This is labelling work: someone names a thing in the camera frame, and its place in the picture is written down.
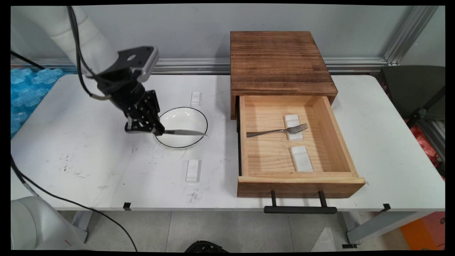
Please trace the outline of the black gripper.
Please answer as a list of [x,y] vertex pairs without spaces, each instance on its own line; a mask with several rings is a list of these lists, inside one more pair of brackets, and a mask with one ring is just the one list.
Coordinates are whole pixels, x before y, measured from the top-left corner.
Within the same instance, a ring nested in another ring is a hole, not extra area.
[[122,112],[127,122],[124,130],[127,133],[164,134],[165,128],[160,122],[160,107],[155,90],[146,91],[138,81],[140,71],[121,69],[99,74],[97,88]]

